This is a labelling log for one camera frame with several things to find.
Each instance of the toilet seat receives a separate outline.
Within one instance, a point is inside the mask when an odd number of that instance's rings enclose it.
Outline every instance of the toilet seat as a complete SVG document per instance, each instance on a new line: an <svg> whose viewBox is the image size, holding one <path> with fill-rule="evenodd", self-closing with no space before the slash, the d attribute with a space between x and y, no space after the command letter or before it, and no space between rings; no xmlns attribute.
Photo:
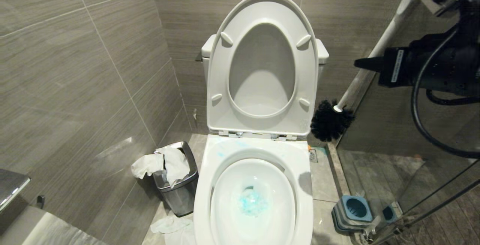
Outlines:
<svg viewBox="0 0 480 245"><path fill-rule="evenodd" d="M216 184L231 165L246 159L268 162L288 180L295 203L293 234L290 240L274 245L309 245L312 241L313 197L310 160L306 141L272 141L270 139L233 138L209 134L195 194L193 224L197 245L226 245L213 229L211 215L213 195L222 193ZM244 241L245 245L257 245Z"/></svg>
<svg viewBox="0 0 480 245"><path fill-rule="evenodd" d="M195 195L197 245L309 245L310 159L307 142L297 139L310 132L318 64L328 52L293 1L243 0L202 54L213 134ZM271 176L262 177L263 172ZM278 194L284 201L269 197ZM245 197L254 199L253 209L238 206ZM254 232L269 216L275 220L271 228Z"/></svg>

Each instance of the trash can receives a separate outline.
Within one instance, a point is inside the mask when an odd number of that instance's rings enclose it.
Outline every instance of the trash can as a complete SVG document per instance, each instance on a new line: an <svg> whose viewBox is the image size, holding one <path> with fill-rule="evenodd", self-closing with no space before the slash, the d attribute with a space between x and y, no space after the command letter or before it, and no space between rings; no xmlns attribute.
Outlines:
<svg viewBox="0 0 480 245"><path fill-rule="evenodd" d="M163 196L163 199L170 206L175 216L181 217L188 215L194 209L195 191L197 190L198 169L195 163L194 154L188 146L187 142L181 141L170 144L173 148L178 148L187 158L190 166L190 173L181 182L177 182L173 188L167 181L165 170L153 173L156 187Z"/></svg>

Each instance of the white toilet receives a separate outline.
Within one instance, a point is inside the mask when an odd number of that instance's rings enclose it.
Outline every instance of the white toilet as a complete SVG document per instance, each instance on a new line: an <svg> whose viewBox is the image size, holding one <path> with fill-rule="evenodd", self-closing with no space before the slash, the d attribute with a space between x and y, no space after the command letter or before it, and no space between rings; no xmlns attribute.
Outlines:
<svg viewBox="0 0 480 245"><path fill-rule="evenodd" d="M291 0L243 0L202 47L210 129L197 245L309 245L305 137L328 52Z"/></svg>

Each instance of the black machine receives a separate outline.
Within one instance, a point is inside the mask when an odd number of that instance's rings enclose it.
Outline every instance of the black machine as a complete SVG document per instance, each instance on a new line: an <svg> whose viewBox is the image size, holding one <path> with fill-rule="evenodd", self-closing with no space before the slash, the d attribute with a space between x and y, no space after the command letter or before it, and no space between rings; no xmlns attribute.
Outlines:
<svg viewBox="0 0 480 245"><path fill-rule="evenodd" d="M383 57L364 58L355 66L379 72L378 84L413 86L411 111L417 129L435 146L458 156L480 158L478 151L461 151L439 142L423 127L417 107L419 88L439 105L480 103L480 12L477 0L422 0L436 16L459 12L459 21L445 33L428 34L408 47L387 48ZM462 96L441 99L433 91Z"/></svg>

